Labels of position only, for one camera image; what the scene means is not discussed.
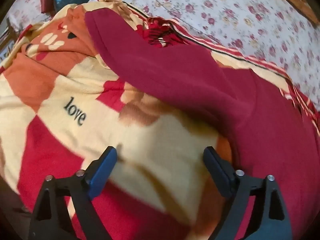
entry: metal screw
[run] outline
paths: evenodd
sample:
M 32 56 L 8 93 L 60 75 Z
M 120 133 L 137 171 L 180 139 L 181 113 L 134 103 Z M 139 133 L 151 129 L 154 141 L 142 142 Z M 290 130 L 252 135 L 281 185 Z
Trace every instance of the metal screw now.
M 236 174 L 240 177 L 242 177 L 244 175 L 244 171 L 242 170 L 236 170 Z
M 46 180 L 46 181 L 50 181 L 50 180 L 52 180 L 52 179 L 53 179 L 53 176 L 52 176 L 52 175 L 48 175 L 48 176 L 45 177 L 45 180 Z
M 79 170 L 76 172 L 77 177 L 81 177 L 84 175 L 84 170 Z
M 275 180 L 275 177 L 273 175 L 268 175 L 267 178 L 270 181 L 274 181 Z

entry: bed sheet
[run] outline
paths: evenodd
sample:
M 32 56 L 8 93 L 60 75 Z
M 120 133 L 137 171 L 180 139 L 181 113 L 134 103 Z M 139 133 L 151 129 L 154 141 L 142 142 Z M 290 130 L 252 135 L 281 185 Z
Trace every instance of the bed sheet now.
M 124 0 L 193 35 L 275 62 L 320 109 L 319 28 L 286 0 Z
M 49 13 L 41 13 L 40 0 L 16 0 L 11 6 L 7 17 L 17 33 L 21 32 L 29 24 L 51 19 Z

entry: maroon sweater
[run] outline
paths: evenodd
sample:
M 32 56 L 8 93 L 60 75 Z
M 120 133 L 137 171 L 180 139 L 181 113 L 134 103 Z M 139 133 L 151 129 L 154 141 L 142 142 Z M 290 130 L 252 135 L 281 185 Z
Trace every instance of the maroon sweater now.
M 231 143 L 234 166 L 245 173 L 273 174 L 294 239 L 303 234 L 320 210 L 319 136 L 304 112 L 252 70 L 220 68 L 201 46 L 149 45 L 110 9 L 87 12 L 86 24 L 121 79 L 214 125 Z M 247 210 L 238 237 L 249 218 Z

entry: patterned blanket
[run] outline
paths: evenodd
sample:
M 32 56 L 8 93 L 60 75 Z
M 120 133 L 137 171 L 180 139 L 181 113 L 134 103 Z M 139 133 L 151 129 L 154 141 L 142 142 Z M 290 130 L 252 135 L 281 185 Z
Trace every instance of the patterned blanket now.
M 70 176 L 111 145 L 119 160 L 93 204 L 114 240 L 208 239 L 225 201 L 202 152 L 211 145 L 232 162 L 229 143 L 197 116 L 110 70 L 84 21 L 87 11 L 98 8 L 115 11 L 160 49 L 196 41 L 221 66 L 251 68 L 317 129 L 313 104 L 275 64 L 193 37 L 176 19 L 147 18 L 120 0 L 99 0 L 66 6 L 52 21 L 29 26 L 1 63 L 0 174 L 32 209 L 46 175 Z M 172 32 L 179 38 L 170 38 Z M 78 237 L 84 237 L 71 200 L 68 209 Z

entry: brown floral pattern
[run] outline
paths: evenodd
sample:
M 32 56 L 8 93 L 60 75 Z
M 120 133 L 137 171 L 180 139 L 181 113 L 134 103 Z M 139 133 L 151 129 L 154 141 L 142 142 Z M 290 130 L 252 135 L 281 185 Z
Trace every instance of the brown floral pattern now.
M 150 16 L 178 18 L 193 35 L 276 63 L 320 109 L 320 30 L 286 0 L 124 1 Z

